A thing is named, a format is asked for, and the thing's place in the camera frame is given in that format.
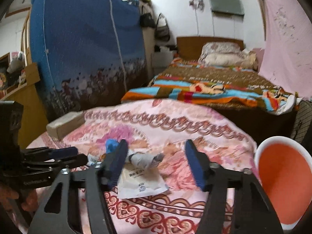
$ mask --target white wall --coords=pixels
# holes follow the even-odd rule
[[[0,57],[4,54],[21,50],[21,30],[25,18],[7,24],[0,24]]]
[[[9,12],[29,7],[31,0],[14,0]],[[4,54],[21,50],[21,30],[28,11],[14,14],[0,21],[0,57]]]
[[[197,24],[195,11],[188,4],[189,0],[152,0],[155,14],[163,13],[168,21],[175,42],[178,36],[196,36]],[[199,35],[213,36],[213,21],[209,0],[204,0],[205,10],[197,10]],[[215,36],[242,39],[242,21],[239,18],[214,17]]]
[[[243,40],[248,49],[265,48],[263,20],[258,0],[241,0],[245,10]]]
[[[178,36],[220,36],[242,39],[250,49],[264,47],[261,12],[257,0],[241,0],[245,10],[242,17],[212,18],[209,0],[204,0],[205,10],[197,11],[199,32],[197,32],[195,11],[188,5],[189,0],[152,0],[155,14],[163,13],[168,21],[175,42]]]

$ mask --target plastic bag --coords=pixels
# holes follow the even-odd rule
[[[118,198],[156,195],[168,190],[157,168],[143,170],[126,163],[118,180]]]

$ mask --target human hand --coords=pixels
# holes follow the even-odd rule
[[[16,200],[19,195],[16,191],[12,190],[10,187],[0,183],[0,203],[6,211],[12,210],[12,206],[8,199]],[[21,207],[25,211],[34,212],[38,208],[38,196],[36,190],[32,190],[26,201],[21,204]]]

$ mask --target screw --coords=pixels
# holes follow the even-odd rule
[[[94,168],[100,168],[102,162],[96,162],[96,166]]]
[[[243,169],[243,172],[244,172],[245,174],[248,174],[248,175],[252,174],[252,171],[251,171],[250,169],[248,169],[248,168],[244,168],[244,169]]]
[[[66,174],[68,174],[68,173],[70,173],[70,172],[71,172],[70,169],[62,169],[62,170],[61,170],[61,173],[62,173],[63,175],[66,175]]]
[[[214,168],[214,169],[217,169],[217,168],[220,167],[220,165],[219,165],[218,163],[216,163],[216,162],[211,162],[211,163],[209,164],[209,166],[210,166],[211,168]]]

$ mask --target cardboard box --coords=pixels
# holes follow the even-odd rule
[[[82,112],[69,112],[49,123],[46,126],[46,130],[49,136],[60,140],[84,123],[85,116]]]

